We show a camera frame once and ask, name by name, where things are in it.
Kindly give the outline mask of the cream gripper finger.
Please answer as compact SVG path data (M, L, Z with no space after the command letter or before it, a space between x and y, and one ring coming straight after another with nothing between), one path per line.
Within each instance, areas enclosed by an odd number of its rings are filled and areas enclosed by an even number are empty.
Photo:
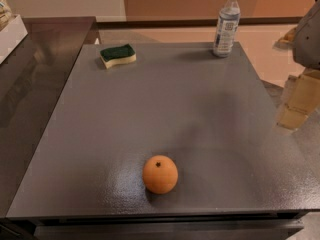
M298 77L288 77L282 92L276 124L295 131L319 106L320 71L306 68Z

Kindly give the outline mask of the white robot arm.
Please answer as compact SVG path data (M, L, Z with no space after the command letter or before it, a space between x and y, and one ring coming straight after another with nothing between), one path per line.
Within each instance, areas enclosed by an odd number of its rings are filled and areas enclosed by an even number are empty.
M320 105L320 0L279 43L291 45L294 61L304 67L298 77L288 77L276 117L278 127L293 132Z

